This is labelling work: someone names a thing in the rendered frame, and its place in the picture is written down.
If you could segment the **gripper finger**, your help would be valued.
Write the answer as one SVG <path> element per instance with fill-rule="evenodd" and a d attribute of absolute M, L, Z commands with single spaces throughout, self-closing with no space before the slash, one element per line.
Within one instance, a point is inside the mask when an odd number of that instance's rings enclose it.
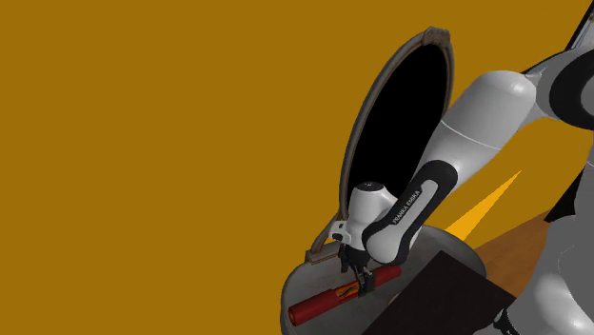
<path fill-rule="evenodd" d="M 375 275 L 366 266 L 355 265 L 354 273 L 359 285 L 359 296 L 365 296 L 375 288 Z"/>

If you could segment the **round grey table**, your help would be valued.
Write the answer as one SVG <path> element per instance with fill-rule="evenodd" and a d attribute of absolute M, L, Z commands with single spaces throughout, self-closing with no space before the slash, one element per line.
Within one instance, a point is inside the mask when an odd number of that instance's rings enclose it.
<path fill-rule="evenodd" d="M 288 308 L 312 296 L 355 280 L 340 271 L 337 242 L 323 246 L 330 255 L 322 262 L 306 262 L 287 277 L 281 296 L 282 335 L 362 335 L 410 282 L 442 250 L 482 276 L 487 275 L 479 255 L 464 241 L 437 227 L 424 226 L 402 265 L 402 274 L 362 298 L 355 298 L 301 325 L 289 320 Z"/>

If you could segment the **red tube with yellow label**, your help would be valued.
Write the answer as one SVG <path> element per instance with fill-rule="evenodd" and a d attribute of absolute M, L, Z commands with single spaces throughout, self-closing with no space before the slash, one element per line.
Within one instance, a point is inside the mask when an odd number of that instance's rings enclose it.
<path fill-rule="evenodd" d="M 362 297 L 374 288 L 399 277 L 402 270 L 399 266 L 380 266 L 371 273 L 366 288 L 361 288 L 358 281 L 328 289 L 288 308 L 288 317 L 293 325 L 301 325 L 338 305 Z"/>

